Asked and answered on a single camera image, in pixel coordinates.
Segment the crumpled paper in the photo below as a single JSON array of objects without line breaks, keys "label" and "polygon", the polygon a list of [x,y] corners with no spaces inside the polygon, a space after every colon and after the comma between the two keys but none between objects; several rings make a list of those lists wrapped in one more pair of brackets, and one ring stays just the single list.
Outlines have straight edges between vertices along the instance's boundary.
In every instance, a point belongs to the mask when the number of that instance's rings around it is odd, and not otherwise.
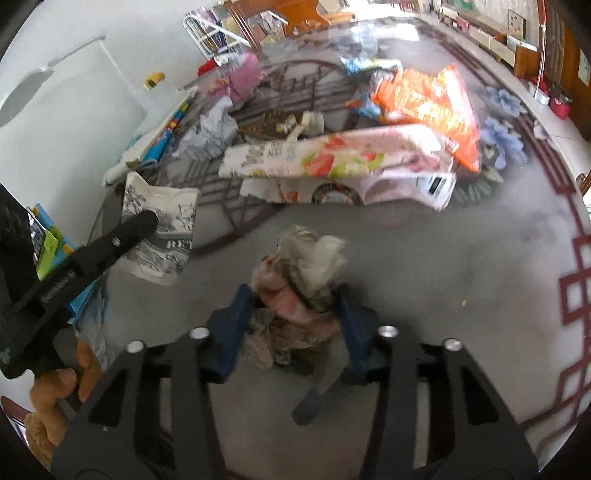
[{"label": "crumpled paper", "polygon": [[288,365],[292,350],[317,346],[340,331],[331,286],[346,265],[344,244],[296,225],[255,268],[252,288],[267,309],[253,314],[244,353],[256,365]]},{"label": "crumpled paper", "polygon": [[230,107],[230,97],[220,98],[207,115],[201,115],[199,132],[195,125],[185,133],[177,151],[173,152],[173,157],[179,158],[184,154],[192,160],[199,161],[221,157],[231,145],[238,130],[238,124],[228,115]]}]

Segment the pink cloth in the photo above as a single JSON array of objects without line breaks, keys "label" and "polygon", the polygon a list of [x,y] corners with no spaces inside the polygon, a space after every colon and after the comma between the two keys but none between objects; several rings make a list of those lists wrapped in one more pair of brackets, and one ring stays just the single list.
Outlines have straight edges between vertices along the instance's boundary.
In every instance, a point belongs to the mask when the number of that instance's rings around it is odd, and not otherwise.
[{"label": "pink cloth", "polygon": [[462,17],[457,17],[456,22],[458,25],[460,25],[460,28],[462,29],[463,32],[467,32],[470,30],[470,24],[466,20],[464,20]]},{"label": "pink cloth", "polygon": [[214,80],[209,93],[218,98],[228,95],[236,105],[250,100],[256,86],[264,77],[256,55],[245,53],[242,65],[232,70],[227,77]]}]

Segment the yellow object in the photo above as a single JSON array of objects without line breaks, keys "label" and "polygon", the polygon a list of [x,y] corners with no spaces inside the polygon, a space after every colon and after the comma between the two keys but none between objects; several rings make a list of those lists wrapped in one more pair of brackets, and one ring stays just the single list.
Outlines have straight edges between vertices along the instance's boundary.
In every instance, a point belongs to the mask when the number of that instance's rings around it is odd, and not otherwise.
[{"label": "yellow object", "polygon": [[39,254],[39,261],[37,262],[37,277],[39,280],[43,280],[51,271],[51,265],[53,264],[59,244],[58,239],[47,230],[43,247]]},{"label": "yellow object", "polygon": [[68,244],[63,244],[61,246],[61,249],[64,251],[64,253],[68,256],[70,256],[72,253],[74,253],[74,249],[68,245]]},{"label": "yellow object", "polygon": [[144,86],[151,90],[166,78],[163,72],[155,72],[144,80]]}]

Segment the orange snack bag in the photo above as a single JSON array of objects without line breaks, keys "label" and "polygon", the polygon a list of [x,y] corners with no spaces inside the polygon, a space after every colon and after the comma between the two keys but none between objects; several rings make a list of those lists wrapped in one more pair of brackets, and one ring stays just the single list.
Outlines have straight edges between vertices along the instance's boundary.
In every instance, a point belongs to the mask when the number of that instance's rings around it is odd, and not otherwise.
[{"label": "orange snack bag", "polygon": [[371,92],[371,101],[384,110],[385,116],[386,112],[398,112],[427,125],[444,137],[446,150],[462,165],[480,171],[478,124],[454,65],[436,77],[416,70],[385,77]]}]

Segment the wooden chair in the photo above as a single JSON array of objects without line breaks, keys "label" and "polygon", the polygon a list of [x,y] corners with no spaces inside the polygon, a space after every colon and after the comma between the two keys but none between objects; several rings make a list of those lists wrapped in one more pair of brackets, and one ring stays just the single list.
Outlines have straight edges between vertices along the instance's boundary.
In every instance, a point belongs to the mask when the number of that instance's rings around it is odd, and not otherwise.
[{"label": "wooden chair", "polygon": [[316,11],[318,0],[228,0],[223,6],[233,16],[253,50],[259,50],[261,44],[255,38],[246,19],[266,10],[274,10],[287,20],[284,28],[287,36],[293,35],[294,28],[307,30],[306,25],[330,25],[330,22]]}]

